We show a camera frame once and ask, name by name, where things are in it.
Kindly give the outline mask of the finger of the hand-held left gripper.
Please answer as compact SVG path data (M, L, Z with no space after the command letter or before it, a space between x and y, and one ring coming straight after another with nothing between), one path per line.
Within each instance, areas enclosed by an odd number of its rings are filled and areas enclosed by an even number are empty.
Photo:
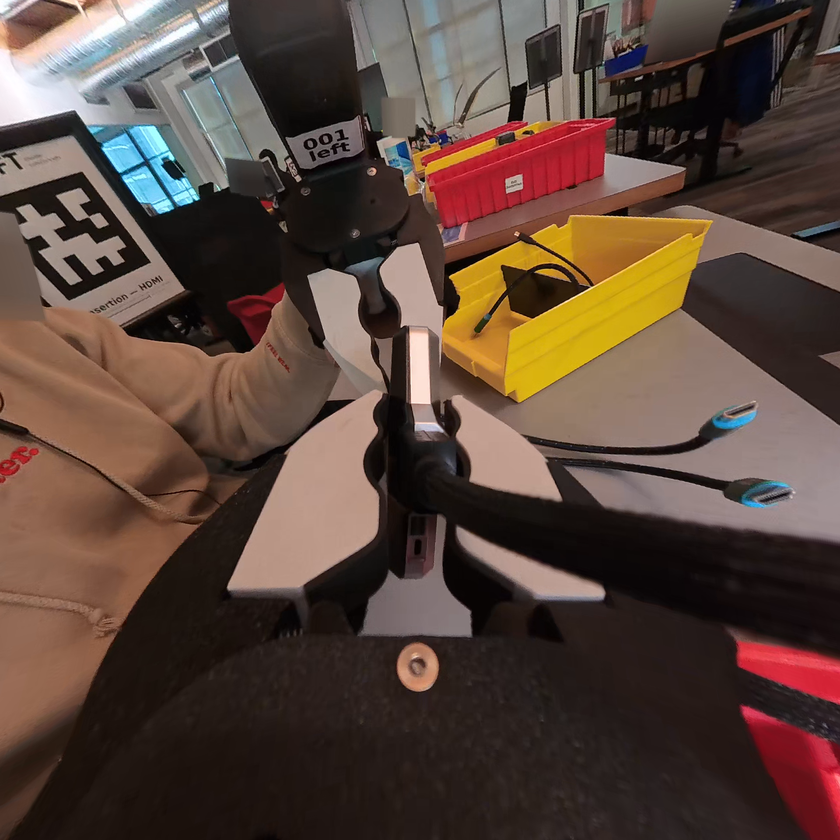
M445 245L423 200L408 201L378 276L394 299L403 327L441 329L445 320Z
M360 393L384 391L384 375L374 360L372 337L363 325L360 307L384 311L378 269L382 257L351 265L326 267L320 256L280 241L280 274L291 301L310 331Z

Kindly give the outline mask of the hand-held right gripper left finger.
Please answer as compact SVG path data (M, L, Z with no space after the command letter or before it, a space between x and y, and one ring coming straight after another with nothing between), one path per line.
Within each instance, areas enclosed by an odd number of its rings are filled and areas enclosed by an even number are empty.
M387 398L369 392L286 453L227 583L234 599L280 599L308 625L316 604L364 612L387 576Z

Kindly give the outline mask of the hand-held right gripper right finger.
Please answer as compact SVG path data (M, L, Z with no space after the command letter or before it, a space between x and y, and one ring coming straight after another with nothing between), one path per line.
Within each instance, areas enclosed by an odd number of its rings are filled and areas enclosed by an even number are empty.
M569 501L598 508L599 503L564 467L558 486L548 460L512 427L462 395L446 405L455 428L458 472L493 490L543 500ZM469 612L470 629L479 634L501 603L599 603L604 587L579 576L554 570L496 546L447 523L443 558L444 581Z

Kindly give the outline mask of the grey USB hub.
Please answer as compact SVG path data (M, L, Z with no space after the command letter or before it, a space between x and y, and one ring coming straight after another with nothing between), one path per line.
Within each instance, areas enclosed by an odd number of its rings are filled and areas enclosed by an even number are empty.
M392 341L385 479L389 567L402 580L434 567L445 525L427 497L427 478L454 476L456 442L439 397L440 343L431 329L401 328Z

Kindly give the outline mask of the yellow plastic bin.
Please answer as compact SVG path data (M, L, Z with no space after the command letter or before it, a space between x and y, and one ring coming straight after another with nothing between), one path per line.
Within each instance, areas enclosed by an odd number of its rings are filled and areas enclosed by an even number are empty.
M434 156L424 157L422 160L419 157L419 174L420 176L428 176L436 172L440 172L444 169L449 168L453 165L458 165L460 163L464 163L468 160L471 160L477 156L488 154L499 148L499 138L503 134L511 133L514 137L514 141L519 141L522 139L528 140L531 137L537 136L540 133L544 133L546 131L552 130L561 126L564 121L539 121L539 122L531 122L528 124L526 129L520 129L516 132L505 132L499 134L495 139L488 140L483 143L479 143L477 145L473 145L465 150L455 152L452 154L447 154L446 156L437 154Z
M608 215L546 227L536 245L519 240L454 273L459 302L444 323L443 354L524 402L680 309L711 227L708 219ZM537 318L512 312L501 266L572 270L557 256L583 269L591 287Z

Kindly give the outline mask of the red cloth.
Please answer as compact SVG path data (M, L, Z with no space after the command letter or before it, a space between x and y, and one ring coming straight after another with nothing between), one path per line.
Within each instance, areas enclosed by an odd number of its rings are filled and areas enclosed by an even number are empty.
M242 325L254 345L264 337L273 309L284 298L285 290L285 286L279 284L262 295L246 295L227 302L227 310Z

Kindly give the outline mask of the black divider plate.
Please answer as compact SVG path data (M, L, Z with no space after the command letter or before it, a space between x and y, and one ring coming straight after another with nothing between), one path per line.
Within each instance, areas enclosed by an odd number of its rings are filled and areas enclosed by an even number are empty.
M531 269L503 265L506 299L511 312L529 319L573 299L591 286L559 264L539 264Z

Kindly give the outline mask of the person's beige hoodie torso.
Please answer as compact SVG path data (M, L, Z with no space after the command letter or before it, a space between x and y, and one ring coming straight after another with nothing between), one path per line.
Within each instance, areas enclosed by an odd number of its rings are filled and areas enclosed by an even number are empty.
M224 495L214 456L156 405L184 350L206 354L82 311L2 322L2 424L28 430L2 428L3 835L59 761L123 618Z

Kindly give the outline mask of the black panel on pole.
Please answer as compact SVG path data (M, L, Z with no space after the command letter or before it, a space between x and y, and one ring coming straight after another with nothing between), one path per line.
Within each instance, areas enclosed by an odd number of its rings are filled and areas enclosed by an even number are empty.
M596 70L604 64L609 3L581 10L576 18L574 73Z
M547 88L563 74L561 26L547 27L524 42L528 89Z

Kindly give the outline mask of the black framed marker sign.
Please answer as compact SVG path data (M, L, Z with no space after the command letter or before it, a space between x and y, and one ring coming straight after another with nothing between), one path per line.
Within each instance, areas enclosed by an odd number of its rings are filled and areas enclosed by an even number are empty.
M186 299L151 216L76 112L2 126L1 208L42 301L133 327Z

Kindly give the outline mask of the dark desk with wooden edge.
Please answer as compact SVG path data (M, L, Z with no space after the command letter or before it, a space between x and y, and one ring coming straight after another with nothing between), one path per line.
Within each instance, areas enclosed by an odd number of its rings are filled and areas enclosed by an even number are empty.
M694 56L626 69L602 80L616 100L615 152L645 161L696 162L686 189L741 175L748 166L719 171L719 156L730 149L736 161L740 140L721 143L726 108L732 98L732 58L744 40L786 26L786 47L773 79L771 109L781 99L784 73L812 15L813 2L748 2L723 24L713 49Z

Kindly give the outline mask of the silver air duct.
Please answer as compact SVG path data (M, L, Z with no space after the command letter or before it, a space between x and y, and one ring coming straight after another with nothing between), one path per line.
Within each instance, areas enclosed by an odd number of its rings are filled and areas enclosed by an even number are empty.
M30 85L67 81L97 102L226 31L226 1L98 2L13 49L11 62Z

